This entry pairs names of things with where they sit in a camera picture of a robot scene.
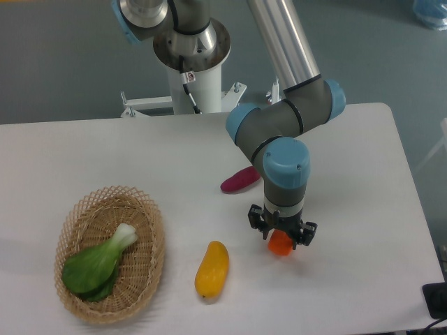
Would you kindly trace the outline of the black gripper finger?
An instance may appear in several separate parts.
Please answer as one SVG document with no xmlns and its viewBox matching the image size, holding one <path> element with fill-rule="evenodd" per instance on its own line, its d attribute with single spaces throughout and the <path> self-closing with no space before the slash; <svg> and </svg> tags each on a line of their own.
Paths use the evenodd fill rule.
<svg viewBox="0 0 447 335">
<path fill-rule="evenodd" d="M 288 236 L 292 241 L 292 249 L 298 245 L 308 246 L 312 242 L 318 225 L 313 222 L 294 222 L 288 228 Z"/>
<path fill-rule="evenodd" d="M 251 228 L 259 231 L 262 234 L 263 240 L 266 240 L 270 233 L 271 227 L 264 220 L 263 214 L 263 208 L 259 207 L 256 204 L 253 204 L 250 207 L 248 219 Z"/>
</svg>

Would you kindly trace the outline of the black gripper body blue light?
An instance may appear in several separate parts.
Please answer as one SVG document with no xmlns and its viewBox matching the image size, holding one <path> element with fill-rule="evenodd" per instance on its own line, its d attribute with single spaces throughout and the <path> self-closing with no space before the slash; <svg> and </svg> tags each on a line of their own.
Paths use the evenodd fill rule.
<svg viewBox="0 0 447 335">
<path fill-rule="evenodd" d="M 301 201 L 291 207 L 281 207 L 270 201 L 264 201 L 262 219 L 265 226 L 262 229 L 267 235 L 272 229 L 281 230 L 289 235 L 298 235 L 302 232 L 302 209 L 304 202 Z"/>
</svg>

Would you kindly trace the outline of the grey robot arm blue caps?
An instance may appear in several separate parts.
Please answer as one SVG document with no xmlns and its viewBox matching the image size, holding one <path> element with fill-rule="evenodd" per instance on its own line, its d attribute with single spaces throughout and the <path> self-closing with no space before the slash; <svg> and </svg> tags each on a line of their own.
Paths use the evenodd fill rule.
<svg viewBox="0 0 447 335">
<path fill-rule="evenodd" d="M 263 236 L 282 231 L 294 246 L 310 244 L 317 226 L 302 220 L 310 157 L 298 138 L 339 116 L 346 98 L 336 81 L 321 77 L 293 3 L 249 2 L 284 93 L 263 109 L 230 104 L 222 91 L 231 41 L 209 1 L 113 1 L 112 9 L 129 42 L 152 39 L 175 114 L 228 113 L 229 136 L 264 181 L 263 205 L 249 210 L 251 227 Z"/>
</svg>

